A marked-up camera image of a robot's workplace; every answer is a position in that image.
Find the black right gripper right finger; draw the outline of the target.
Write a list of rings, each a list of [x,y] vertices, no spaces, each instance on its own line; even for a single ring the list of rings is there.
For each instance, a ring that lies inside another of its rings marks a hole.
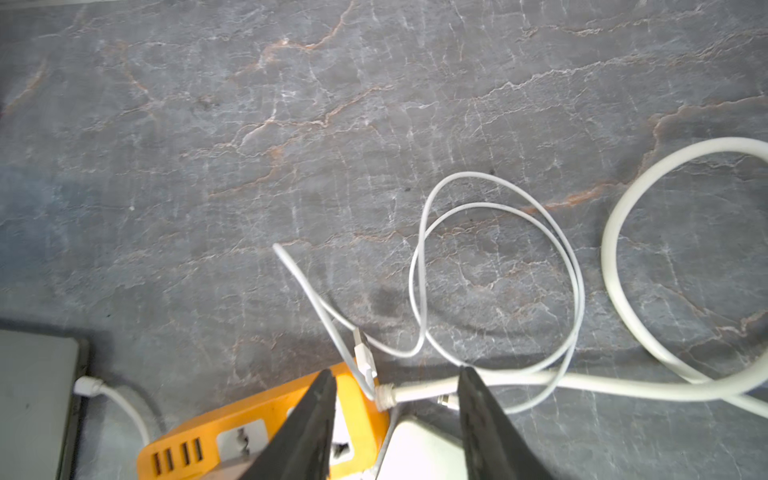
[[[470,479],[551,479],[480,375],[463,367],[457,394],[467,476]]]

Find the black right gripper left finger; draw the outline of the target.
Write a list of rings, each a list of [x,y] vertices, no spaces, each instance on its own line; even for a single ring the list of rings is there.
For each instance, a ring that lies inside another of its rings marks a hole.
[[[240,479],[328,479],[336,398],[336,379],[322,370]]]

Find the white laptop charger brick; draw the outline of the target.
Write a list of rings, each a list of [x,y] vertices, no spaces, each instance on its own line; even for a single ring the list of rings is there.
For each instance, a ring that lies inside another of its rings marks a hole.
[[[405,417],[394,428],[376,478],[467,480],[464,449],[455,437]]]

